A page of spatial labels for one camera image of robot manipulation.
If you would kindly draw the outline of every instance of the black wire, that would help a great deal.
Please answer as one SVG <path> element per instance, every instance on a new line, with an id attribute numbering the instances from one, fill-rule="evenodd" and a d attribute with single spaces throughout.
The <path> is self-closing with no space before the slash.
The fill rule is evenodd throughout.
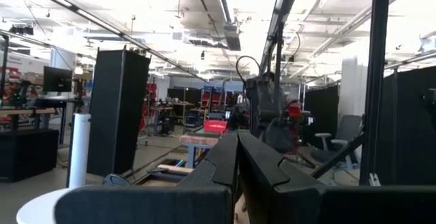
<path id="1" fill-rule="evenodd" d="M 32 12 L 32 9 L 31 9 L 30 5 L 26 2 L 26 0 L 22 0 L 22 1 L 25 3 L 25 5 L 26 5 L 27 9 L 29 10 L 30 14 L 32 15 L 32 17 L 33 17 L 33 19 L 34 19 L 36 25 L 41 29 L 42 33 L 43 33 L 43 34 L 47 37 L 47 39 L 50 41 L 50 38 L 48 37 L 47 33 L 46 33 L 45 30 L 41 27 L 41 24 L 38 22 L 38 19 L 35 17 L 35 14 Z M 55 50 L 55 51 L 57 52 L 57 54 L 61 57 L 62 61 L 63 61 L 63 62 L 68 66 L 68 68 L 69 68 L 71 71 L 73 71 L 73 68 L 72 68 L 70 65 L 68 65 L 67 61 L 62 57 L 61 53 L 57 50 L 57 48 L 54 47 L 54 46 L 52 46 L 52 48 L 54 48 L 54 50 Z"/>
<path id="2" fill-rule="evenodd" d="M 253 57 L 247 56 L 247 55 L 245 55 L 245 56 L 241 56 L 241 57 L 238 58 L 238 60 L 236 60 L 236 73 L 238 74 L 239 78 L 243 81 L 243 84 L 244 84 L 244 86 L 245 86 L 245 80 L 244 80 L 244 78 L 242 77 L 242 75 L 240 74 L 239 69 L 238 69 L 239 61 L 240 61 L 242 58 L 248 58 L 248 59 L 253 60 L 253 61 L 256 63 L 256 65 L 258 66 L 259 73 L 260 73 L 260 65 L 259 65 L 258 61 L 256 61 L 256 59 L 254 59 Z"/>
<path id="3" fill-rule="evenodd" d="M 295 31 L 295 30 L 292 30 L 292 31 L 293 31 L 293 32 L 295 33 L 295 35 L 297 36 L 297 40 L 298 40 L 297 49 L 295 50 L 295 52 L 294 52 L 294 53 L 292 54 L 292 56 L 291 56 L 291 58 L 295 58 L 295 55 L 296 55 L 297 52 L 300 50 L 300 46 L 301 46 L 301 38 L 300 38 L 300 34 L 299 34 L 297 31 Z M 283 66 L 283 68 L 282 68 L 281 71 L 280 71 L 280 75 L 283 73 L 283 70 L 285 70 L 287 64 L 289 64 L 291 58 L 289 58 L 289 59 L 286 61 L 285 65 Z"/>

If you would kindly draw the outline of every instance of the white cylindrical bin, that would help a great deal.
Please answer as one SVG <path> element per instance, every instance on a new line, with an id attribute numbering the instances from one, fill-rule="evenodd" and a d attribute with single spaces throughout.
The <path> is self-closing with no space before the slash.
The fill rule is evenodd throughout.
<path id="1" fill-rule="evenodd" d="M 85 185 L 88 163 L 90 114 L 74 114 L 73 145 L 69 165 L 69 184 L 71 187 Z"/>

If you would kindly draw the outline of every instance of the white round table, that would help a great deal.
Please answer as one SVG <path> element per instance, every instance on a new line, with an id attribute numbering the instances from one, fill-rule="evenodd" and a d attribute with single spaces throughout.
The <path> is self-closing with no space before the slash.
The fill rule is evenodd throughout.
<path id="1" fill-rule="evenodd" d="M 60 189 L 32 199 L 17 212 L 16 222 L 18 224 L 56 224 L 55 205 L 62 196 L 73 189 Z"/>

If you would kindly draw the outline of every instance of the gray office chair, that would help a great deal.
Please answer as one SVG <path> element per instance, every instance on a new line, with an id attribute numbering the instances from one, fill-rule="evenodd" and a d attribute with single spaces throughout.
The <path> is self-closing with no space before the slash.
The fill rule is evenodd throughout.
<path id="1" fill-rule="evenodd" d="M 329 150 L 327 139 L 332 135 L 329 133 L 317 133 L 315 137 L 321 138 L 324 146 L 323 150 L 314 150 L 311 153 L 313 159 L 319 163 L 325 163 L 331 159 L 336 151 L 346 146 L 352 140 L 357 138 L 362 133 L 362 117 L 356 115 L 345 115 L 342 117 L 337 130 L 336 138 L 331 139 L 335 150 Z M 360 159 L 356 153 L 345 157 L 345 165 L 342 163 L 337 165 L 336 170 L 352 170 L 360 165 Z"/>

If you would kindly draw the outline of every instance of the floor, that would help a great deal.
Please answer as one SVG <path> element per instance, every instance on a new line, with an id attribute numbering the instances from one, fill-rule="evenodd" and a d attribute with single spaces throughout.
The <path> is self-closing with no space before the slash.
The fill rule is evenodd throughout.
<path id="1" fill-rule="evenodd" d="M 145 139 L 138 140 L 138 149 L 136 151 L 134 170 L 141 168 L 143 165 L 149 164 L 162 155 L 167 154 L 172 149 L 180 146 L 178 143 L 178 134 L 181 134 L 182 129 L 176 130 L 175 136 L 172 137 L 149 137 L 148 144 L 145 146 Z M 59 149 L 60 161 L 67 161 L 69 143 L 69 131 L 65 132 L 64 146 Z M 310 158 L 310 148 L 306 148 L 302 152 L 305 156 Z M 297 166 L 297 168 L 310 174 L 311 170 L 305 167 Z M 16 213 L 29 200 L 45 194 L 50 191 L 62 189 L 65 187 L 67 178 L 67 170 L 61 165 L 51 172 L 32 177 L 30 179 L 22 180 L 15 183 L 0 183 L 0 223 L 1 224 L 14 224 L 16 223 Z M 323 181 L 328 182 L 330 176 L 324 177 Z M 349 174 L 336 173 L 336 181 L 340 185 L 357 185 Z M 99 185 L 102 178 L 95 176 L 87 176 L 87 183 L 90 185 Z M 243 219 L 245 217 L 240 215 L 239 223 L 247 223 Z"/>

